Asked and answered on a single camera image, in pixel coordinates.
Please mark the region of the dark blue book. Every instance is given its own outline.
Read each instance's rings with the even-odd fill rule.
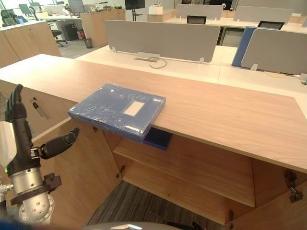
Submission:
[[[166,98],[106,84],[76,104],[68,114],[126,138],[143,141]]]

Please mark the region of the open cabinet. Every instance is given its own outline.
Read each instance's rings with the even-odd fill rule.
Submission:
[[[73,127],[72,148],[42,160],[42,174],[54,172],[62,185],[52,193],[51,222],[82,226],[123,179],[229,228],[304,229],[307,200],[291,204],[283,167],[173,135],[167,151],[121,138],[90,124],[65,119],[33,141],[36,146]],[[307,174],[296,172],[307,193]]]

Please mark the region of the black stand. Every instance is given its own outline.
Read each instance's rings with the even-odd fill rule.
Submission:
[[[136,16],[140,16],[140,15],[142,15],[142,14],[136,13],[135,9],[132,9],[132,19],[133,19],[134,22],[136,21]]]

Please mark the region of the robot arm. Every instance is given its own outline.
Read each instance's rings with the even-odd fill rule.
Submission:
[[[26,120],[26,109],[22,103],[23,86],[17,85],[6,103],[5,121],[1,127],[0,163],[12,184],[0,185],[0,208],[6,210],[5,194],[13,190],[16,197],[11,205],[17,205],[18,219],[26,223],[49,223],[54,208],[50,192],[61,185],[59,176],[40,173],[40,158],[50,159],[67,150],[77,139],[79,129],[55,138],[41,147],[33,148],[32,135]]]

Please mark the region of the gray partition panel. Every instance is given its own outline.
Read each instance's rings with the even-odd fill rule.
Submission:
[[[207,19],[220,19],[223,13],[222,5],[185,5],[176,6],[176,17],[206,16]]]
[[[306,18],[306,20],[303,23],[303,27],[307,27],[307,18]]]
[[[288,23],[292,9],[279,9],[268,7],[255,7],[255,6],[238,6],[234,16],[234,21],[240,20],[245,22],[285,22]]]
[[[110,49],[159,54],[166,58],[210,62],[220,27],[186,23],[105,20]]]
[[[273,29],[256,29],[253,33],[241,66],[301,74],[307,73],[307,34]]]

